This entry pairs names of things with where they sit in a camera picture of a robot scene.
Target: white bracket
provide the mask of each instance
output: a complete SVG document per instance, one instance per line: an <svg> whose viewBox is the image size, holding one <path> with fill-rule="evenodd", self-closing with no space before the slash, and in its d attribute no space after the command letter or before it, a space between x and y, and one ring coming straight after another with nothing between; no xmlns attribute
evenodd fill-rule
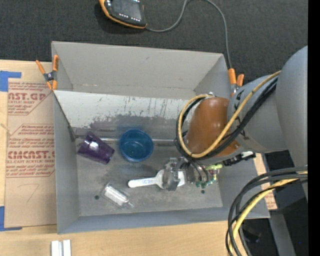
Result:
<svg viewBox="0 0 320 256"><path fill-rule="evenodd" d="M71 240L51 241L51 256L71 256Z"/></svg>

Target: clear glass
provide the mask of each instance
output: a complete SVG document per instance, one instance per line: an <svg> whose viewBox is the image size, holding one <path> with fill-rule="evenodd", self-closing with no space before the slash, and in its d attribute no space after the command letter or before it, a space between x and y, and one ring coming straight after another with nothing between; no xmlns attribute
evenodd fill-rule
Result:
<svg viewBox="0 0 320 256"><path fill-rule="evenodd" d="M134 204L130 202L129 196L123 191L115 188L110 182L101 191L101 196L119 208L133 208Z"/></svg>

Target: white spoon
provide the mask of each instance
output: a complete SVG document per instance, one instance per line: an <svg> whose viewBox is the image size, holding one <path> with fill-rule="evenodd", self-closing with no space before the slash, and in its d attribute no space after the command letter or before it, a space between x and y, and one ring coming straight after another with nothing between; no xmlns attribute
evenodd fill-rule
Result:
<svg viewBox="0 0 320 256"><path fill-rule="evenodd" d="M141 178L141 179L132 179L129 181L128 186L129 188L137 188L137 187L143 187L143 186L150 186L150 185L158 185L161 189L164 190L164 176L165 170L160 170L156 174L155 177L150 178ZM186 183L185 175L183 171L178 171L178 178L180 179L180 182L178 184L178 187L184 185Z"/></svg>

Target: blue plastic bowl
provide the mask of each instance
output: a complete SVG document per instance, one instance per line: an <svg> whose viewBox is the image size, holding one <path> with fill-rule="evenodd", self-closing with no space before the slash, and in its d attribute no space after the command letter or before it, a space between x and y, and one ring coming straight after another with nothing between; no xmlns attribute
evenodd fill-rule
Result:
<svg viewBox="0 0 320 256"><path fill-rule="evenodd" d="M151 137L139 129L130 129L120 138L120 151L125 159L130 162L146 160L154 150Z"/></svg>

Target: black floor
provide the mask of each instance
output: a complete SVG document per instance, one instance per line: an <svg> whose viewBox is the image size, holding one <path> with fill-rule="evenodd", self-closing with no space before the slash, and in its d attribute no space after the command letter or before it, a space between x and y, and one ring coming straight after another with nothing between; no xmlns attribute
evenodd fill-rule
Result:
<svg viewBox="0 0 320 256"><path fill-rule="evenodd" d="M149 27L169 27L179 16L183 2L144 0ZM225 15L232 67L238 74L244 73L244 83L280 70L290 56L308 44L307 0L214 2ZM0 10L0 59L5 60L51 61L51 41L226 55L222 18L216 9L201 0L190 2L180 25L166 33L115 24L105 17L98 0L1 0ZM268 162L271 169L292 164L286 152L270 154ZM286 222L296 254L308 255L308 236L305 235L308 234L308 218L305 218L308 205L299 203L296 210L286 213ZM303 220L295 221L298 216ZM249 245L252 255L277 255L268 221L250 220L246 224L262 233L260 242Z"/></svg>

